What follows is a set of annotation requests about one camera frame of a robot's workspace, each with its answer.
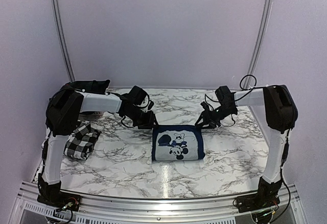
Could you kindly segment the navy blue t-shirt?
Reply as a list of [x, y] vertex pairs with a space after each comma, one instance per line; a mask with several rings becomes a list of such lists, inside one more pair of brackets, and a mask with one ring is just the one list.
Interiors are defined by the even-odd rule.
[[205, 157], [201, 130], [192, 125], [161, 125], [152, 131], [152, 161], [195, 161]]

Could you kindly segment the black white plaid shirt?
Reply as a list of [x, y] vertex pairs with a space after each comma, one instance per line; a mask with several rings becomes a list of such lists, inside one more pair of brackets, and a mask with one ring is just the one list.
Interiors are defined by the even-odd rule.
[[101, 131], [94, 128], [90, 121], [79, 120], [65, 144], [63, 155], [77, 160], [87, 160], [100, 135]]

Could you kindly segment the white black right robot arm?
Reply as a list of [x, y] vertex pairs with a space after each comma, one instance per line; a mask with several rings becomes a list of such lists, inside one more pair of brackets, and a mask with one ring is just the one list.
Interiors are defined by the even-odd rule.
[[215, 91], [215, 95], [220, 106], [210, 109], [206, 102], [202, 102], [203, 111], [195, 123], [197, 128], [220, 127], [223, 119], [238, 113], [238, 107], [262, 106], [270, 129], [268, 158], [259, 180], [258, 191], [252, 195], [237, 197], [237, 207], [248, 210], [278, 203], [277, 195], [285, 182], [283, 166], [288, 156], [289, 136], [298, 118], [297, 107], [287, 86], [253, 87], [236, 92], [230, 91], [227, 86], [221, 86]]

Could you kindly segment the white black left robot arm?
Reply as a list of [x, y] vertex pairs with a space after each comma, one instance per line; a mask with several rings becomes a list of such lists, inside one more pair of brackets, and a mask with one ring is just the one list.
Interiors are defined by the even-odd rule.
[[61, 206], [69, 197], [61, 192], [60, 169], [65, 144], [69, 135], [77, 128], [82, 112], [108, 112], [128, 117], [133, 127], [152, 129], [158, 125], [153, 106], [141, 107], [148, 94], [134, 86], [125, 94], [87, 92], [76, 88], [59, 90], [46, 109], [47, 137], [42, 147], [42, 171], [38, 175], [41, 199], [53, 206]]

